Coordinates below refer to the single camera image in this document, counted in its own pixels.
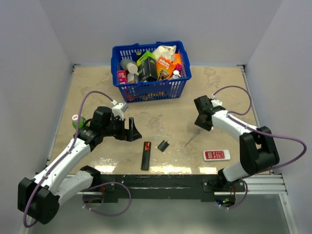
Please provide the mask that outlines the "black remote control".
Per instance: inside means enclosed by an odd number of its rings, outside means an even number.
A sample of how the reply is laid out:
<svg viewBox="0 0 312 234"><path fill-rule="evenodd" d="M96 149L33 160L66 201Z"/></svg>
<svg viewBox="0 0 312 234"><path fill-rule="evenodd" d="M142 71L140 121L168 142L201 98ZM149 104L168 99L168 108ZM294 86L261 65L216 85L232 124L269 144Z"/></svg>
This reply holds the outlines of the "black remote control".
<svg viewBox="0 0 312 234"><path fill-rule="evenodd" d="M149 164L150 164L151 146L150 146L150 151L145 151L144 150L145 142L143 143L141 170L148 171L149 170Z"/></svg>

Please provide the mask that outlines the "black battery cover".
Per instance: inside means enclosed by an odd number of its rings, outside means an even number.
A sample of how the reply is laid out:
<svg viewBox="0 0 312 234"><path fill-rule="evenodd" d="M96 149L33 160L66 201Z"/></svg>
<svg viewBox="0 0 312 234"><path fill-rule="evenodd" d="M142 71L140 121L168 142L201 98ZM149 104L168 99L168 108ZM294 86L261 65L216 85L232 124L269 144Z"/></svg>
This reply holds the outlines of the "black battery cover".
<svg viewBox="0 0 312 234"><path fill-rule="evenodd" d="M158 145L158 149L161 151L161 152L164 152L166 150L166 148L169 146L170 144L163 140L159 145Z"/></svg>

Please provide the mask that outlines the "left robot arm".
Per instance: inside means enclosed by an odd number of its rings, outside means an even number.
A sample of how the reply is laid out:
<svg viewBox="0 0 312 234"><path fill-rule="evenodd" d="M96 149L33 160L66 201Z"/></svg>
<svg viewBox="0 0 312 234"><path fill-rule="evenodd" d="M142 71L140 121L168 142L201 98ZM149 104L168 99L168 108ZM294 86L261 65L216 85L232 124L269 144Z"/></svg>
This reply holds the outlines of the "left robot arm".
<svg viewBox="0 0 312 234"><path fill-rule="evenodd" d="M18 209L23 212L25 227L31 227L27 224L28 216L47 224L60 206L76 193L100 188L100 172L90 166L82 167L70 179L66 177L105 137L128 142L142 138L132 117L129 118L129 128L125 128L123 114L127 108L125 103L117 103L112 108L97 107L90 124L78 129L68 146L49 166L32 179L25 177L21 180L18 185Z"/></svg>

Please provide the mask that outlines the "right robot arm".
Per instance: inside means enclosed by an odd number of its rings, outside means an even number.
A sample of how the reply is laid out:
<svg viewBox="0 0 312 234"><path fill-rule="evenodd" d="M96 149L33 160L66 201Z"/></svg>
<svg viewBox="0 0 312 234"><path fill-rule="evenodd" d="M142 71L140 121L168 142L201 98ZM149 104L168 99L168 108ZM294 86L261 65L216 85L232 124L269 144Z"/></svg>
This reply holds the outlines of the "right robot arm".
<svg viewBox="0 0 312 234"><path fill-rule="evenodd" d="M239 143L239 162L218 171L209 184L212 189L229 191L239 179L265 171L280 162L268 127L257 128L240 122L224 107L207 96L194 99L198 117L195 125L210 131L219 128Z"/></svg>

